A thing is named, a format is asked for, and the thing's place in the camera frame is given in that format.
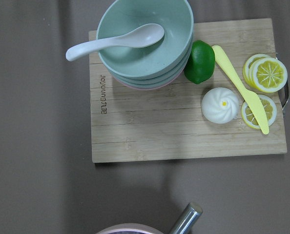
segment gray table surface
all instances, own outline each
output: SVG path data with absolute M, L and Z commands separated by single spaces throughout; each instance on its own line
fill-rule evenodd
M 167 233 L 190 201 L 193 234 L 290 234 L 290 102 L 285 155 L 92 163 L 88 57 L 64 54 L 112 2 L 0 0 L 0 234 Z M 290 0 L 189 3 L 195 22 L 272 18 L 290 84 Z

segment bamboo board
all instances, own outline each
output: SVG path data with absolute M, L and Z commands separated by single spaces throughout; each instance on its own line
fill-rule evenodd
M 223 47 L 241 79 L 242 66 L 251 55 L 263 53 L 275 57 L 271 19 L 196 23 L 194 30 L 194 40 Z M 95 38 L 96 31 L 89 32 L 89 40 Z M 213 76 L 200 85 L 191 83 L 181 73 L 171 84 L 152 91 L 137 91 L 118 83 L 98 53 L 90 55 L 89 66 L 94 163 L 287 152 L 277 93 L 268 95 L 275 101 L 278 112 L 267 136 L 248 127 L 240 110 L 237 119 L 227 124 L 215 124 L 204 118 L 201 100 L 212 88 L 231 89 L 237 94 L 240 107 L 244 101 L 217 65 Z M 103 89 L 106 101 L 101 101 Z

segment stack of bowls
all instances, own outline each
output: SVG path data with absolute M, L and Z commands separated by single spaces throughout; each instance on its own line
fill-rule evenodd
M 97 39 L 119 36 L 147 23 L 160 24 L 165 30 L 156 44 L 99 51 L 103 64 L 118 82 L 139 90 L 161 88 L 183 71 L 194 26 L 187 0 L 116 0 L 103 15 L 96 35 Z

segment wooden cutting board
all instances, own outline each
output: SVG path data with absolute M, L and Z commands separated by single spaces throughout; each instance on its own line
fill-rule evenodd
M 196 23 L 194 40 L 221 45 L 242 79 L 242 66 L 253 54 L 275 57 L 271 19 Z M 89 40 L 96 31 L 89 32 Z M 118 83 L 99 59 L 90 55 L 92 159 L 99 162 L 283 154 L 287 152 L 281 104 L 266 136 L 237 119 L 215 124 L 201 113 L 203 95 L 212 88 L 231 89 L 243 98 L 216 65 L 200 85 L 183 73 L 157 90 L 137 91 Z

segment gray background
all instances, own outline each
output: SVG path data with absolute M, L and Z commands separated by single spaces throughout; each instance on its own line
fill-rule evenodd
M 290 233 L 290 102 L 285 155 L 92 163 L 88 57 L 64 54 L 112 2 L 0 0 L 0 233 L 167 233 L 190 201 L 193 234 Z M 189 3 L 195 22 L 272 18 L 290 84 L 290 0 Z

